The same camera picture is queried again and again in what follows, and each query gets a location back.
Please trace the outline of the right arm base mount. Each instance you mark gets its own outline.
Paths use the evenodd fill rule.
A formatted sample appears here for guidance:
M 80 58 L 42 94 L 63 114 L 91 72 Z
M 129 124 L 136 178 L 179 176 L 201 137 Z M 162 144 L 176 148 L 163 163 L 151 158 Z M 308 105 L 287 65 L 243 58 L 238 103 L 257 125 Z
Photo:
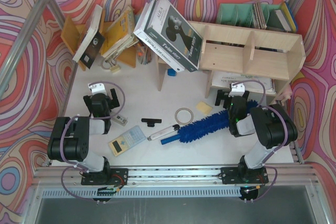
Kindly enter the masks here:
M 222 167 L 218 178 L 223 184 L 267 184 L 269 178 L 264 167 L 243 170 L 238 167 Z

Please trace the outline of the blue microfiber duster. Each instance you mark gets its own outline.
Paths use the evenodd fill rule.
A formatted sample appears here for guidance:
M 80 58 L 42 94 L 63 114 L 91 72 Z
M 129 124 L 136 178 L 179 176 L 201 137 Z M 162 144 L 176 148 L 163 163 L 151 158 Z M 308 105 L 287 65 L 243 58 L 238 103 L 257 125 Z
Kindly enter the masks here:
M 231 102 L 228 110 L 222 110 L 181 127 L 176 135 L 162 139 L 161 144 L 165 145 L 177 140 L 181 143 L 191 143 L 224 128 L 228 128 L 232 135 L 238 135 L 237 123 L 243 120 L 252 108 L 257 106 L 258 102 L 255 100 L 247 101 L 245 106 L 239 105 L 238 102 Z

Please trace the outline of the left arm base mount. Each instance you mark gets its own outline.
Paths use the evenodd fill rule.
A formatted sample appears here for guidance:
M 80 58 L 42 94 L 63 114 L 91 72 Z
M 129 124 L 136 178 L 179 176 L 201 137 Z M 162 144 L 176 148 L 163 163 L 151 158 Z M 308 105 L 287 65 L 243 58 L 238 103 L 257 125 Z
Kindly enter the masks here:
M 112 168 L 101 172 L 84 173 L 81 178 L 81 185 L 84 186 L 120 186 L 126 185 L 129 170 L 127 168 Z

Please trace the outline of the black T-shaped plastic part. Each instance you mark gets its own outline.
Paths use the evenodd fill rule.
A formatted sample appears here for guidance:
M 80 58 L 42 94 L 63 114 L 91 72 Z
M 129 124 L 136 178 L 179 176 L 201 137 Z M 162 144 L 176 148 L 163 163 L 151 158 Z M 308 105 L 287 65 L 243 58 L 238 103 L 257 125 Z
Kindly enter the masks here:
M 156 124 L 162 123 L 162 120 L 153 118 L 142 118 L 141 122 L 146 123 L 147 127 L 155 127 Z

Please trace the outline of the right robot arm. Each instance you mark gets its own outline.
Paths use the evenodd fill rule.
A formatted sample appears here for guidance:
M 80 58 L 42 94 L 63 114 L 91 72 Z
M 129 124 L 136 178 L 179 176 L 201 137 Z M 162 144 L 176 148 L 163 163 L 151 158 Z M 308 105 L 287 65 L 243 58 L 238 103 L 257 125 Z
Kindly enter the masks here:
M 233 84 L 229 92 L 217 91 L 215 105 L 223 102 L 231 135 L 256 134 L 258 137 L 256 144 L 240 158 L 237 166 L 221 168 L 219 178 L 223 184 L 268 183 L 266 161 L 298 136 L 296 126 L 281 105 L 254 106 L 248 103 L 248 96 L 243 82 Z

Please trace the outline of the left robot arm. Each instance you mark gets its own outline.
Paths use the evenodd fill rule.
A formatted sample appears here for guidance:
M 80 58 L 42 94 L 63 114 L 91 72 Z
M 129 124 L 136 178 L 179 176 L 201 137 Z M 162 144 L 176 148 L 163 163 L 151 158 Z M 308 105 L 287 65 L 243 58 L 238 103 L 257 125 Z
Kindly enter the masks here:
M 108 159 L 89 149 L 90 136 L 107 134 L 114 116 L 112 110 L 120 107 L 115 89 L 110 89 L 108 94 L 105 84 L 88 84 L 91 95 L 84 96 L 83 100 L 89 115 L 58 117 L 47 147 L 50 160 L 80 170 L 82 185 L 112 185 L 115 179 Z

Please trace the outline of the masking tape roll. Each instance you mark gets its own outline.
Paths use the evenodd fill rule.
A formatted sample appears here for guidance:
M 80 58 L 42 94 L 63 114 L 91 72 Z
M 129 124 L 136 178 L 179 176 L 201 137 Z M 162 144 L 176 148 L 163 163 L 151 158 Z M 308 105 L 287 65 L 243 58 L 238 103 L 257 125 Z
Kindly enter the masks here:
M 179 108 L 175 112 L 175 120 L 179 125 L 188 125 L 194 120 L 194 113 L 189 108 Z

